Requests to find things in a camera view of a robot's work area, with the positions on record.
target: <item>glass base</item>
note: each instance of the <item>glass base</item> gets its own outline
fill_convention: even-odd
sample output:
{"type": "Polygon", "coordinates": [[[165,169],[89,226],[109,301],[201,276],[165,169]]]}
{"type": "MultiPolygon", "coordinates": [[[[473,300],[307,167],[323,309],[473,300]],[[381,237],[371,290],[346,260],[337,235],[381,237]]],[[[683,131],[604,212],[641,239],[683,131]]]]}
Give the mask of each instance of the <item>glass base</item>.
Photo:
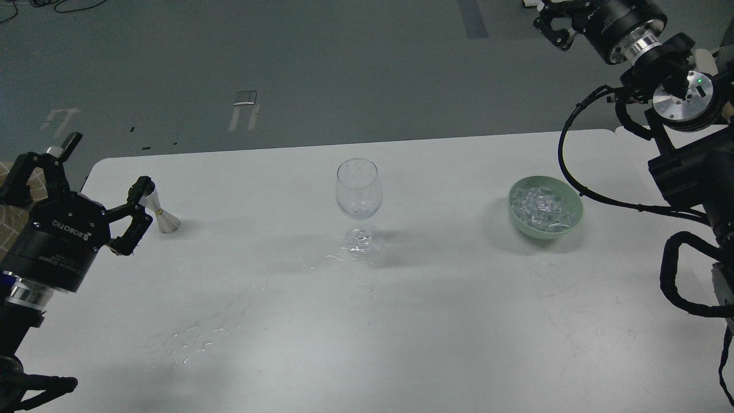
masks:
{"type": "Polygon", "coordinates": [[[375,254],[382,247],[382,234],[374,226],[361,225],[346,233],[346,246],[354,256],[375,254]]]}

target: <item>green bowl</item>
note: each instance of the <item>green bowl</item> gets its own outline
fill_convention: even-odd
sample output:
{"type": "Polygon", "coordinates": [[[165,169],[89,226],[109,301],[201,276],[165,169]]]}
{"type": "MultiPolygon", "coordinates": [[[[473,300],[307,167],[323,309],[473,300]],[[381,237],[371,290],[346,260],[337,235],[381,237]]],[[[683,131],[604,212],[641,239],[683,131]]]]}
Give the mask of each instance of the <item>green bowl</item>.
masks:
{"type": "Polygon", "coordinates": [[[568,234],[578,226],[581,219],[584,217],[584,205],[581,203],[581,197],[578,196],[577,192],[569,184],[549,176],[528,176],[527,178],[522,178],[520,181],[515,182],[507,193],[507,209],[509,210],[510,219],[517,229],[519,229],[523,234],[537,238],[538,240],[554,240],[568,234]],[[516,187],[530,188],[533,186],[547,187],[564,198],[563,210],[570,212],[574,217],[570,228],[559,232],[543,231],[524,223],[515,214],[512,210],[512,205],[510,204],[512,191],[515,190],[516,187]]]}

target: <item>brown patterned surface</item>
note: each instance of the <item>brown patterned surface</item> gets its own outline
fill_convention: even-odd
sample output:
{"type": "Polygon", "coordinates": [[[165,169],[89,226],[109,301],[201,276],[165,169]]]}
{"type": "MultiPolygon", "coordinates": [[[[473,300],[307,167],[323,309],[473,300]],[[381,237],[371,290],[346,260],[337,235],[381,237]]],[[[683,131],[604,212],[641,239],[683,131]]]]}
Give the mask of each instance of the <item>brown patterned surface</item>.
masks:
{"type": "MultiPolygon", "coordinates": [[[[5,181],[5,176],[10,172],[13,162],[0,162],[0,184],[5,181]]],[[[46,197],[46,181],[41,169],[36,168],[28,180],[31,187],[33,201],[39,201],[46,197]]],[[[28,222],[28,212],[15,206],[0,205],[0,259],[7,253],[15,238],[28,222]]]]}

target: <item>robotic arm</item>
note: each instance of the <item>robotic arm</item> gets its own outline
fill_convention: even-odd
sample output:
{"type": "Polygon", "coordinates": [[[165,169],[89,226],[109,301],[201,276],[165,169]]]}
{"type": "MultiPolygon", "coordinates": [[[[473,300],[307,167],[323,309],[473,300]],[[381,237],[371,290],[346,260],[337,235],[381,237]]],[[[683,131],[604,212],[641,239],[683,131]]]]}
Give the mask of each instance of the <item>robotic arm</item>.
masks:
{"type": "Polygon", "coordinates": [[[47,199],[32,206],[28,223],[0,262],[2,413],[33,409],[74,390],[75,378],[25,374],[15,352],[28,330],[43,322],[55,290],[76,292],[103,245],[118,255],[132,254],[153,221],[141,205],[155,190],[147,176],[133,184],[124,205],[112,209],[69,189],[63,162],[80,139],[73,133],[60,150],[20,155],[0,187],[0,204],[28,207],[32,200],[26,183],[34,168],[41,168],[48,192],[47,199]],[[132,221],[125,234],[112,238],[109,224],[127,216],[132,221]],[[22,401],[27,390],[45,392],[22,401]]]}

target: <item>black cable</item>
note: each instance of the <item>black cable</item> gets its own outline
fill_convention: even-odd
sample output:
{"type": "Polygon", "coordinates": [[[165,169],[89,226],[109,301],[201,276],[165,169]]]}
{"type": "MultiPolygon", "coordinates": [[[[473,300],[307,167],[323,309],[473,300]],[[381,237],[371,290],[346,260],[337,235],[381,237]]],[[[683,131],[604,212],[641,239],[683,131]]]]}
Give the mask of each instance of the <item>black cable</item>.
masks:
{"type": "Polygon", "coordinates": [[[568,183],[571,184],[571,186],[578,191],[578,194],[580,196],[587,196],[590,199],[593,199],[594,201],[600,202],[602,204],[612,205],[615,207],[636,209],[640,212],[651,212],[653,214],[666,215],[674,218],[683,218],[709,226],[706,214],[701,211],[697,211],[695,209],[678,209],[671,206],[631,204],[628,202],[618,201],[617,199],[609,198],[590,190],[588,187],[585,187],[584,185],[582,185],[582,183],[576,180],[571,172],[568,171],[568,168],[566,167],[566,162],[564,161],[563,157],[563,145],[566,140],[566,135],[573,125],[573,121],[578,117],[579,114],[581,114],[581,112],[584,111],[584,109],[586,109],[593,102],[599,100],[604,96],[607,96],[610,93],[619,94],[622,92],[622,90],[623,89],[621,87],[613,88],[609,87],[608,85],[600,86],[593,92],[591,92],[591,94],[589,94],[583,101],[581,101],[581,103],[577,104],[576,108],[573,110],[573,112],[571,112],[571,115],[566,120],[566,124],[563,126],[561,137],[559,138],[558,142],[558,162],[559,166],[561,167],[561,172],[563,173],[563,176],[566,178],[568,183]]]}
{"type": "Polygon", "coordinates": [[[8,21],[8,20],[10,20],[10,19],[12,19],[12,18],[14,18],[15,16],[18,15],[18,5],[15,3],[15,0],[12,0],[12,6],[15,7],[15,14],[13,14],[12,16],[10,16],[9,18],[6,18],[3,21],[0,21],[0,24],[5,23],[6,21],[8,21]]]}
{"type": "Polygon", "coordinates": [[[727,360],[729,359],[729,347],[732,344],[732,331],[729,330],[729,326],[727,326],[727,330],[724,333],[724,348],[722,349],[722,361],[719,363],[719,384],[721,384],[722,389],[724,389],[724,393],[727,395],[727,399],[729,399],[729,404],[734,406],[734,398],[732,398],[731,393],[729,393],[729,389],[727,388],[727,382],[724,381],[724,366],[727,365],[727,360]]]}
{"type": "Polygon", "coordinates": [[[678,272],[678,257],[680,246],[683,244],[690,245],[701,254],[709,256],[716,261],[721,261],[724,257],[721,251],[687,231],[678,232],[665,242],[663,249],[663,262],[660,266],[660,290],[665,298],[671,304],[679,309],[688,312],[691,315],[699,317],[734,317],[734,306],[707,306],[705,304],[692,303],[680,296],[678,288],[675,285],[675,276],[678,272]]]}
{"type": "Polygon", "coordinates": [[[68,1],[68,0],[59,0],[59,1],[58,1],[58,2],[56,3],[56,4],[54,4],[54,12],[57,12],[57,13],[71,13],[71,12],[81,12],[82,10],[89,10],[89,9],[93,9],[93,8],[95,8],[95,7],[99,6],[100,4],[104,3],[104,2],[105,2],[105,1],[107,1],[107,0],[102,0],[102,1],[100,1],[99,3],[97,3],[97,4],[94,4],[94,5],[92,5],[92,6],[89,6],[89,7],[82,7],[81,9],[72,9],[72,10],[64,10],[64,11],[61,11],[61,10],[59,10],[59,9],[58,9],[58,6],[60,6],[60,5],[64,4],[64,3],[65,3],[65,2],[67,2],[67,1],[68,1]]]}

